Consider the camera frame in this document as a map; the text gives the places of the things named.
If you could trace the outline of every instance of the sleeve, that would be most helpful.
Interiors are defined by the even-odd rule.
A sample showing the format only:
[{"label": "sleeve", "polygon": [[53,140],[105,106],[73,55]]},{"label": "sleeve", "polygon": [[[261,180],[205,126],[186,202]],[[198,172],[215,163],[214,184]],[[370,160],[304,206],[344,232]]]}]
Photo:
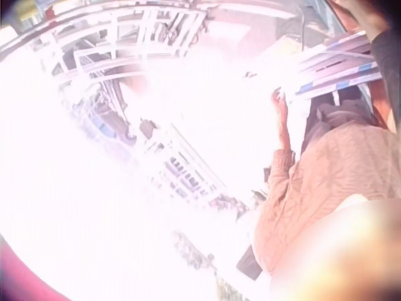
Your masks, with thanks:
[{"label": "sleeve", "polygon": [[291,150],[277,150],[274,153],[268,182],[270,201],[276,202],[284,198],[288,188],[289,169],[293,162],[294,152]]},{"label": "sleeve", "polygon": [[386,84],[396,124],[400,122],[401,39],[393,30],[384,31],[372,41],[374,55]]}]

